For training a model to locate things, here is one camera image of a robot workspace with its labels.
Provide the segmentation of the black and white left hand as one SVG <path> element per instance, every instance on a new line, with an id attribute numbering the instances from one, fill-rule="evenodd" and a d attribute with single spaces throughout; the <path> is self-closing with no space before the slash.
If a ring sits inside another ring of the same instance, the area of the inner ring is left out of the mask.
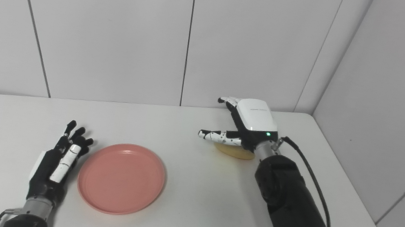
<path id="1" fill-rule="evenodd" d="M 85 139 L 84 127 L 76 128 L 77 122 L 72 120 L 57 144 L 43 152 L 31 179 L 26 199 L 42 196 L 53 205 L 59 205 L 66 195 L 66 180 L 77 165 L 78 160 L 90 151 L 94 143 L 92 138 Z"/>

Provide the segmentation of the black and white right hand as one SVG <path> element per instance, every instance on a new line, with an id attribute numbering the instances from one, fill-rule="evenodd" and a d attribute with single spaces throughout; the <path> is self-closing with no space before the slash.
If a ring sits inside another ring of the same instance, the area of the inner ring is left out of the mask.
<path id="1" fill-rule="evenodd" d="M 218 103 L 226 105 L 236 131 L 199 130 L 198 136 L 206 141 L 240 146 L 255 152 L 259 145 L 275 143 L 279 139 L 278 126 L 266 101 L 251 98 L 219 97 Z"/>

